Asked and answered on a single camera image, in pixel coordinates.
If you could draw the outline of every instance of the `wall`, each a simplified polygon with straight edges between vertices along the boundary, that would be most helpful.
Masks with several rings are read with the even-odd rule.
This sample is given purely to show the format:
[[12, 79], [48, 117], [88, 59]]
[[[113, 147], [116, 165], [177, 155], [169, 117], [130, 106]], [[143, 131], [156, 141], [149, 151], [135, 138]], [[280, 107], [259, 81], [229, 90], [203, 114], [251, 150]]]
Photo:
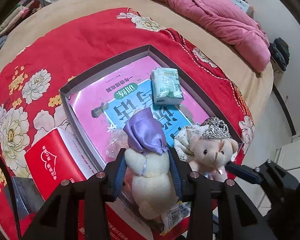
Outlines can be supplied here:
[[254, 20], [261, 24], [270, 42], [281, 37], [289, 45], [287, 71], [275, 79], [282, 98], [286, 100], [295, 129], [300, 132], [300, 25], [279, 0], [248, 0], [254, 7]]

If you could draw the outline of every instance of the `barcode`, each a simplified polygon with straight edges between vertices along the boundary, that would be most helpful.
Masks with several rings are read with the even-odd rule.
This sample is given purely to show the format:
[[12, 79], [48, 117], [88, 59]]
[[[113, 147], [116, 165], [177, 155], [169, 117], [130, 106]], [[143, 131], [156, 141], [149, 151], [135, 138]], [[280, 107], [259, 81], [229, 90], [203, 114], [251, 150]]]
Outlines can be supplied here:
[[179, 207], [173, 210], [169, 210], [168, 218], [169, 218], [169, 228], [173, 228], [176, 224], [178, 224], [181, 220], [179, 217]]

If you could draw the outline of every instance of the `screw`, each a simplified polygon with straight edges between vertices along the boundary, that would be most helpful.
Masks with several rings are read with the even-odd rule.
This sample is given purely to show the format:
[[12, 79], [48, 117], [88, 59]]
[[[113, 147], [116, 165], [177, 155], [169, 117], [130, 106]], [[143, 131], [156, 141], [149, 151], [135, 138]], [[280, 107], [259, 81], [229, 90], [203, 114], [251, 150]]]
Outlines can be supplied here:
[[96, 174], [97, 178], [102, 179], [106, 176], [106, 174], [103, 171], [100, 171]]
[[230, 187], [234, 186], [235, 185], [235, 182], [233, 179], [227, 179], [226, 180], [226, 184], [229, 185]]
[[70, 183], [69, 179], [64, 179], [63, 181], [61, 181], [62, 186], [68, 186], [69, 183]]
[[196, 179], [196, 178], [198, 178], [199, 176], [200, 176], [200, 173], [197, 172], [197, 171], [193, 171], [193, 172], [190, 173], [190, 177], [191, 177], [191, 178]]

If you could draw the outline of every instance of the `stuffed animal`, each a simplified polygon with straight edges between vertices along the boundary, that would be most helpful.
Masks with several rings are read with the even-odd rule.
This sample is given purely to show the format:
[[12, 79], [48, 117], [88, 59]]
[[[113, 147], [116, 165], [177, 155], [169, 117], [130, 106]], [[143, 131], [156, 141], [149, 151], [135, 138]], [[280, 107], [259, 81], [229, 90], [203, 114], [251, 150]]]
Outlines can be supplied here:
[[217, 181], [225, 181], [224, 166], [238, 151], [238, 143], [230, 138], [227, 125], [211, 117], [202, 125], [185, 126], [175, 137], [180, 160], [188, 161], [191, 169], [208, 172]]
[[133, 171], [132, 195], [140, 214], [156, 219], [177, 201], [171, 175], [166, 139], [150, 108], [135, 113], [123, 130], [128, 135], [127, 166]]

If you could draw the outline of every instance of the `beige bed sheet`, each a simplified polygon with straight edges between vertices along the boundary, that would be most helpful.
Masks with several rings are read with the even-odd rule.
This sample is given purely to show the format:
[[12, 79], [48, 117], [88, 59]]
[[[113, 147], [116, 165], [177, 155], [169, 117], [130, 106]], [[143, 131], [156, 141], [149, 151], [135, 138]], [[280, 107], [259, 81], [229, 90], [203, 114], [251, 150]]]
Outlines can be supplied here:
[[9, 34], [0, 50], [0, 71], [23, 48], [47, 32], [82, 16], [119, 7], [131, 7], [142, 16], [173, 28], [198, 47], [238, 86], [254, 121], [257, 120], [272, 90], [271, 64], [261, 74], [256, 74], [229, 46], [167, 6], [151, 0], [60, 0], [43, 7]]

